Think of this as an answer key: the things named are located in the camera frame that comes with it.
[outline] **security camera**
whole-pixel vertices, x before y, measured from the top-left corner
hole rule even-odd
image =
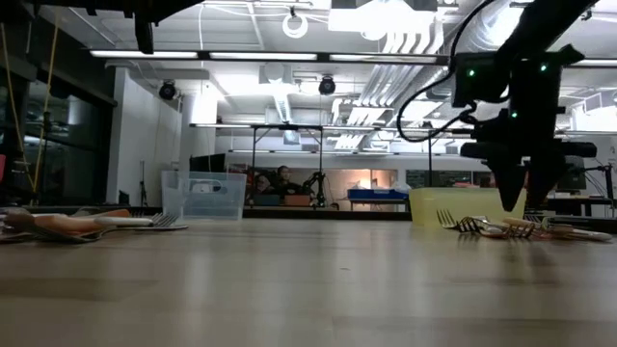
[[[319,84],[319,93],[322,95],[330,95],[336,91],[335,80],[332,76],[323,76]]]
[[[163,87],[158,91],[159,96],[163,100],[172,101],[178,97],[178,91],[175,87],[175,81],[163,82]]]

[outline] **desk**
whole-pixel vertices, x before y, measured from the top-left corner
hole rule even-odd
[[[405,212],[410,212],[409,200],[407,199],[349,199],[351,210],[354,211],[354,204],[404,204]]]
[[[555,211],[559,215],[582,216],[580,208],[585,207],[585,216],[591,217],[592,205],[610,206],[612,202],[606,198],[558,198],[549,199],[546,209]]]
[[[617,340],[615,245],[498,242],[390,221],[188,224],[80,246],[3,245],[2,347]]]

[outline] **monitor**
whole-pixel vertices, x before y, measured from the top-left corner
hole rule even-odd
[[[557,190],[581,191],[587,189],[585,162],[579,156],[566,156],[568,172],[557,182]]]
[[[189,162],[189,170],[192,172],[201,173],[224,173],[225,155],[213,154],[200,157],[191,157]]]

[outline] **person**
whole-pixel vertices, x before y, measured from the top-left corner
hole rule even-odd
[[[260,174],[256,178],[256,194],[272,194],[274,187],[270,184],[270,180],[264,174]]]
[[[279,193],[281,196],[296,195],[302,193],[302,187],[299,184],[291,182],[291,170],[285,165],[277,169],[279,177]]]

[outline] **yellow plastic bin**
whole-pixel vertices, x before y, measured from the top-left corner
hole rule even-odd
[[[506,217],[522,218],[526,199],[527,192],[522,190],[514,210],[506,212],[499,190],[493,188],[420,188],[409,194],[414,225],[420,227],[440,227],[437,210],[445,209],[457,221],[468,216],[486,216],[493,222]]]

